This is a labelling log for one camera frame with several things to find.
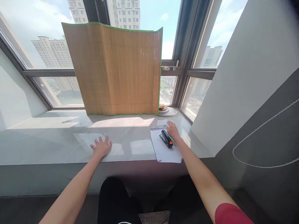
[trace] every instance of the bamboo roll-up blind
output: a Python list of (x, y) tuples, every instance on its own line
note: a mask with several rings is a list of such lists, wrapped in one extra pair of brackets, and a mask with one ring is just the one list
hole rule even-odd
[(158, 114), (162, 28), (62, 27), (87, 114)]

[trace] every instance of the leg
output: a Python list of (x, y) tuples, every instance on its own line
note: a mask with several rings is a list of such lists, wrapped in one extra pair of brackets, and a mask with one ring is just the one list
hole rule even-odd
[(170, 210), (169, 224), (212, 223), (190, 176), (181, 177), (154, 211)]
[(98, 224), (129, 222), (141, 224), (122, 181), (109, 177), (102, 184), (99, 198)]

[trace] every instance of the windowsill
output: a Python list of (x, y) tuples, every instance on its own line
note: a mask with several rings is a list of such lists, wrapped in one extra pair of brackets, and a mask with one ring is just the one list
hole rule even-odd
[(112, 150), (103, 162), (156, 160), (150, 128), (165, 119), (176, 123), (181, 137), (199, 158), (213, 157), (180, 112), (172, 117), (87, 116), (85, 110), (52, 110), (0, 133), (0, 165), (86, 163), (92, 149), (81, 140), (93, 133), (112, 140)]

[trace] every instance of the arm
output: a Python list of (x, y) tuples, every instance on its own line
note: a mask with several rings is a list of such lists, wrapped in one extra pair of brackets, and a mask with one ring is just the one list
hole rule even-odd
[(66, 186), (54, 204), (40, 221), (40, 224), (69, 224), (75, 223), (86, 197), (87, 189), (93, 174), (103, 157), (111, 148), (111, 141), (108, 143), (108, 136), (105, 142), (99, 138), (95, 139), (96, 146), (93, 148), (93, 155), (86, 166)]
[(202, 202), (205, 205), (213, 223), (215, 224), (215, 211), (220, 204), (230, 203), (235, 206), (237, 206), (237, 204), (224, 190), (213, 173), (203, 164), (203, 162), (180, 137), (176, 125), (170, 121), (168, 122), (168, 125), (168, 134), (177, 144), (181, 155), (184, 158), (188, 172), (202, 199)]

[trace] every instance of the stapler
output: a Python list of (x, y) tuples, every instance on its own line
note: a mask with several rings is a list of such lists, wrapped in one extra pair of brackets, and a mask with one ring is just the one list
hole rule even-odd
[(168, 148), (171, 148), (173, 146), (172, 140), (165, 130), (162, 130), (162, 134), (160, 135), (160, 138), (163, 140), (163, 142)]

